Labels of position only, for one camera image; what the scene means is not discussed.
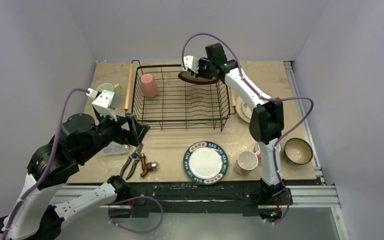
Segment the black wire dish rack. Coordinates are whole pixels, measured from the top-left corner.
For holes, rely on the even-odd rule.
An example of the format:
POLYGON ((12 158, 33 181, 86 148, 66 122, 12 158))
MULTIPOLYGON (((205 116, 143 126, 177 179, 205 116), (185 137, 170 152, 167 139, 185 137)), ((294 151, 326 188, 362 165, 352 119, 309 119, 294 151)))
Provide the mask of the black wire dish rack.
POLYGON ((221 82, 197 85, 184 82, 178 75, 180 64, 141 64, 133 60, 129 67, 126 112, 153 130, 219 129, 223 130, 231 112, 230 91, 221 82), (157 95, 146 97, 141 77, 151 75, 157 95))

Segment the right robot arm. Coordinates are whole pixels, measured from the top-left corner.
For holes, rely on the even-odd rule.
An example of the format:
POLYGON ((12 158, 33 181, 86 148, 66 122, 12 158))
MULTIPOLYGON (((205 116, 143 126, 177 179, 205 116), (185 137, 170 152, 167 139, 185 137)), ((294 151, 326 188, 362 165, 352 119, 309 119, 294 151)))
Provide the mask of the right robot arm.
POLYGON ((233 89, 251 110, 249 132, 260 149, 262 163, 260 198, 272 204, 286 189, 280 164, 280 140, 284 123, 284 107, 280 99, 269 98, 244 73, 239 62, 229 60, 220 43, 205 47, 208 62, 199 60, 200 77, 221 80, 233 89))

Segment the red rimmed plate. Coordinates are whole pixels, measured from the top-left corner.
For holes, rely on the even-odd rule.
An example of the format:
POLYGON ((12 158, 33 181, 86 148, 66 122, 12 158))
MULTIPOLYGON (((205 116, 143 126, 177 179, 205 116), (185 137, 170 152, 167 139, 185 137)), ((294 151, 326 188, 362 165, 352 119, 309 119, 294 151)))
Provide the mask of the red rimmed plate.
POLYGON ((195 84, 195 85, 212 85, 220 81, 218 78, 207 79, 200 76, 195 77, 193 75, 193 72, 189 72, 189 71, 181 71, 177 75, 177 77, 186 83, 195 84))

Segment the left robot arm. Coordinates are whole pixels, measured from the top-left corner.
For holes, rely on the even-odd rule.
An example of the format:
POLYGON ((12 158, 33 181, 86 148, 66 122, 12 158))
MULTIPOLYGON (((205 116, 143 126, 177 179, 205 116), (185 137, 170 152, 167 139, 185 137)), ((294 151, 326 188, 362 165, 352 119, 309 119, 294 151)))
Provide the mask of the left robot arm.
POLYGON ((110 143, 138 147, 150 130, 127 113, 116 119, 102 117, 100 123, 84 113, 60 121, 50 142, 36 150, 27 166, 24 186, 7 216, 0 218, 4 240, 53 240, 70 222, 93 208, 115 202, 126 203, 130 187, 119 175, 111 176, 93 193, 52 205, 55 193, 77 173, 80 166, 110 143))

